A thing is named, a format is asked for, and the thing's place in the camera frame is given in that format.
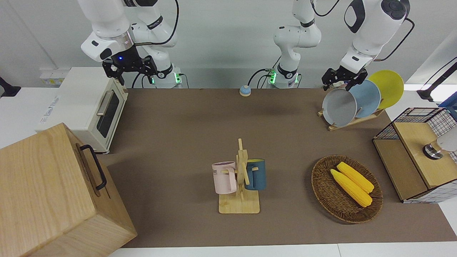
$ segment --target brown table mat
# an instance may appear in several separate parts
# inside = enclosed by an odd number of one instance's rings
[[[371,141],[389,119],[328,131],[319,89],[129,90],[108,165],[138,237],[125,247],[246,246],[456,241],[437,204],[402,204]],[[237,138],[265,158],[260,214],[219,214],[211,164],[234,161]],[[378,179],[384,206],[372,221],[345,225],[319,205],[311,170],[347,155]]]

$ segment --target yellow plate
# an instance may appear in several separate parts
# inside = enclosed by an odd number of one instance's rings
[[[403,79],[395,71],[380,70],[373,73],[368,80],[373,82],[381,92],[382,102],[379,109],[385,109],[396,104],[404,91]]]

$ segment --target corn cob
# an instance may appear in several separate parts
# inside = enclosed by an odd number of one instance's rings
[[[374,185],[369,182],[362,174],[354,170],[351,166],[347,165],[345,162],[340,162],[336,166],[338,170],[351,179],[355,184],[357,184],[361,189],[367,193],[373,192]]]
[[[335,181],[348,193],[360,206],[369,206],[373,199],[365,191],[363,191],[358,185],[356,185],[351,179],[346,177],[343,173],[340,173],[334,169],[330,172],[333,175]]]

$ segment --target wicker basket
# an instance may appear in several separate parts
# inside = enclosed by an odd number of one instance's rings
[[[335,181],[330,169],[336,169],[340,162],[345,162],[374,185],[370,196],[373,202],[364,208],[347,194]],[[320,159],[311,173],[311,185],[320,204],[330,214],[347,223],[358,224],[372,220],[383,206],[383,193],[375,176],[356,160],[343,155],[330,155]]]

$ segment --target power outlet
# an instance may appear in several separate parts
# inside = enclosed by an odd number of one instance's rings
[[[70,69],[41,70],[40,79],[49,87],[59,87]]]

